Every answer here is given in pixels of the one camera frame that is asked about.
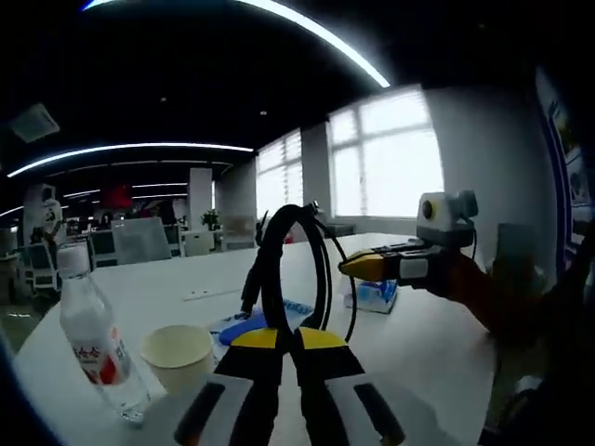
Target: plastic water bottle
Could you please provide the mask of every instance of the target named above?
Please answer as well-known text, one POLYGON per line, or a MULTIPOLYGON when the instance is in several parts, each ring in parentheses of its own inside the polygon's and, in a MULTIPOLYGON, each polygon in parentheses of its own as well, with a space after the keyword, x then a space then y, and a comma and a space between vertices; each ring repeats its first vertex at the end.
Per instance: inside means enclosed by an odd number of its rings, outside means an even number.
POLYGON ((142 423, 151 399, 114 325, 112 306, 89 274, 83 245, 58 251, 62 278, 60 325, 81 369, 126 421, 142 423))

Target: bottle cap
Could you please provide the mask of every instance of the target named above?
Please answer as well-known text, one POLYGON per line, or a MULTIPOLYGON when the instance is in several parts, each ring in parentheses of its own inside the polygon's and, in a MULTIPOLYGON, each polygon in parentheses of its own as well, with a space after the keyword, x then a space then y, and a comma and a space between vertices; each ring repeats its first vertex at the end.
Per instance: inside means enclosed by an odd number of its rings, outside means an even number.
POLYGON ((58 271, 63 278, 89 272, 89 256, 82 244, 66 245, 58 250, 58 271))

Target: paper cup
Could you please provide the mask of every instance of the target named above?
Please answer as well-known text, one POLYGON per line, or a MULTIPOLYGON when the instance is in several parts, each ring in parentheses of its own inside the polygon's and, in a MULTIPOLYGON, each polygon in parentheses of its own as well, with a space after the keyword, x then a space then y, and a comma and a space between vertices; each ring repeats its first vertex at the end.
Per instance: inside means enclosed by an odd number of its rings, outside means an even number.
POLYGON ((170 325, 144 338, 140 356, 167 393, 178 393, 213 372, 213 338, 206 328, 170 325))

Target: white table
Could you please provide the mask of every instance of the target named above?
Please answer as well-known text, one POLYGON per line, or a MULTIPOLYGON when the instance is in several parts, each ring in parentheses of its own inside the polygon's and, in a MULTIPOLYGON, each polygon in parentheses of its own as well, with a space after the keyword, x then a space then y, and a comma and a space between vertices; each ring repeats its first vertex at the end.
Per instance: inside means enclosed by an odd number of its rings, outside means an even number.
MULTIPOLYGON (((361 234, 340 241, 351 253, 406 239, 361 234)), ((336 264, 338 254, 331 243, 328 247, 336 264)), ((94 272, 96 282, 113 303, 127 349, 154 397, 163 395, 164 390, 139 357, 142 337, 164 325, 208 325, 237 312, 245 275, 255 255, 255 250, 234 251, 94 272)), ((345 280, 333 271, 335 291, 340 291, 345 280)), ((313 302, 314 266, 307 244, 286 246, 282 278, 284 297, 313 302)), ((344 334, 350 309, 343 308, 336 296, 329 327, 344 334)), ((127 436, 135 434, 119 423, 86 381, 60 329, 59 315, 56 306, 15 359, 25 391, 65 444, 128 444, 127 436)), ((412 390, 434 408, 442 429, 461 442, 476 444, 490 399, 495 352, 484 328, 466 308, 403 288, 390 315, 358 312, 350 346, 368 373, 382 374, 412 390)), ((298 398, 295 369, 285 358, 280 412, 271 444, 308 444, 298 421, 298 398)))

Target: tissue box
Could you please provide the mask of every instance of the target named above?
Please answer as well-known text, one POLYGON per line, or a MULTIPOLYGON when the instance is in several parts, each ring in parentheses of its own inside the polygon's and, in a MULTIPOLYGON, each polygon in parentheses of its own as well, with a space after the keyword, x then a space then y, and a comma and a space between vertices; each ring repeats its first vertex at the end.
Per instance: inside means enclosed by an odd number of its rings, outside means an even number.
MULTIPOLYGON (((398 284, 395 280, 382 282, 364 282, 355 280, 357 291, 357 309, 374 311, 376 313, 390 313, 397 299, 398 284)), ((344 294, 345 307, 351 308, 353 299, 351 289, 344 294)))

